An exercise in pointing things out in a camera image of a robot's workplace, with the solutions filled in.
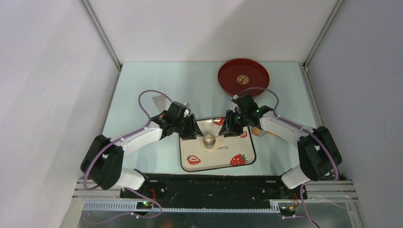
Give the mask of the white dough piece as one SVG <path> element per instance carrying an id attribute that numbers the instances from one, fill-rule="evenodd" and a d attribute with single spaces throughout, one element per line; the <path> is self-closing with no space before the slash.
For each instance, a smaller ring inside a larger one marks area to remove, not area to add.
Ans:
<path id="1" fill-rule="evenodd" d="M 221 147 L 221 146 L 223 146 L 225 144 L 225 140 L 224 140 L 223 136 L 215 136 L 215 137 L 216 137 L 216 143 L 215 143 L 215 146 L 212 149 L 206 149 L 203 146 L 203 144 L 202 144 L 202 139 L 203 138 L 200 141 L 201 148 L 204 149 L 205 151 L 212 152 L 212 151 L 218 149 L 219 147 Z"/>

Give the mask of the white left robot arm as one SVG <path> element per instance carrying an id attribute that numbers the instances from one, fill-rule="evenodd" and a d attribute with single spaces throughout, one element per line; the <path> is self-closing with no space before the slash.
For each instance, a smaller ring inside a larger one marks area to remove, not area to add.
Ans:
<path id="1" fill-rule="evenodd" d="M 139 198 L 148 196 L 148 178 L 136 169 L 124 168 L 124 158 L 173 133 L 177 133 L 182 140 L 203 136 L 194 114 L 179 102 L 172 102 L 167 110 L 151 117 L 145 127 L 125 136 L 111 140 L 102 134 L 98 135 L 80 166 L 85 180 L 91 179 L 96 187 L 103 190 L 112 187 L 130 188 Z"/>

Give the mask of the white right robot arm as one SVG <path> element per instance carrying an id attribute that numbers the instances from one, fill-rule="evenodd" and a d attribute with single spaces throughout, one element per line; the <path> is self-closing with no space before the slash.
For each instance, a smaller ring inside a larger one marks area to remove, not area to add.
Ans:
<path id="1" fill-rule="evenodd" d="M 274 133 L 297 148 L 299 165 L 282 174 L 282 182 L 276 186 L 281 198 L 290 198 L 296 187 L 318 181 L 330 171 L 335 172 L 335 179 L 339 178 L 337 167 L 342 157 L 326 127 L 312 128 L 298 124 L 279 115 L 275 108 L 258 106 L 249 94 L 236 96 L 232 102 L 235 108 L 227 110 L 219 136 L 240 136 L 244 127 L 257 127 Z"/>

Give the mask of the wooden dough roller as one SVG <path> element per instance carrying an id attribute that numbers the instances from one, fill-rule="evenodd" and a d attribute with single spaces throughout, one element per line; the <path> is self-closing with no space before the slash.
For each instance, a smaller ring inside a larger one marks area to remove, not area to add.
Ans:
<path id="1" fill-rule="evenodd" d="M 271 134 L 271 135 L 274 135 L 274 136 L 278 136 L 278 135 L 276 135 L 276 134 L 274 134 L 272 132 L 264 131 L 264 130 L 261 130 L 261 129 L 257 128 L 257 127 L 252 127 L 251 134 L 255 135 L 255 136 L 258 136 L 258 137 L 262 137 L 265 134 Z"/>

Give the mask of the round steel dough cutter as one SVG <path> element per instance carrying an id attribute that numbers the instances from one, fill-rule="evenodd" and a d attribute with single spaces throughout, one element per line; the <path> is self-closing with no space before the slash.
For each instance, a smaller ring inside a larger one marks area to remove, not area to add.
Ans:
<path id="1" fill-rule="evenodd" d="M 216 137 L 208 134 L 202 139 L 202 144 L 206 149 L 212 149 L 215 146 Z"/>

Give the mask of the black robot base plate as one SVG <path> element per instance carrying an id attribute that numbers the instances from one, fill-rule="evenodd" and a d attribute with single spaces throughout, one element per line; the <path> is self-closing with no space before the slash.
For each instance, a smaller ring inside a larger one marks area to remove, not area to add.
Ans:
<path id="1" fill-rule="evenodd" d="M 137 192 L 165 209 L 271 209 L 273 200 L 298 197 L 298 189 L 265 180 L 157 181 Z"/>

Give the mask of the white strawberry print tray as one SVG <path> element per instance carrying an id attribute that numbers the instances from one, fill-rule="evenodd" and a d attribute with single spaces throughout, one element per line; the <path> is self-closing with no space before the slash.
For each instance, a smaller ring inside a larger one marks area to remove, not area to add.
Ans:
<path id="1" fill-rule="evenodd" d="M 208 134 L 218 136 L 223 123 L 223 117 L 197 121 L 204 136 Z M 201 148 L 202 138 L 179 140 L 181 167 L 184 171 L 197 172 L 245 166 L 253 164 L 257 158 L 249 127 L 243 128 L 241 136 L 224 137 L 225 144 L 212 152 Z"/>

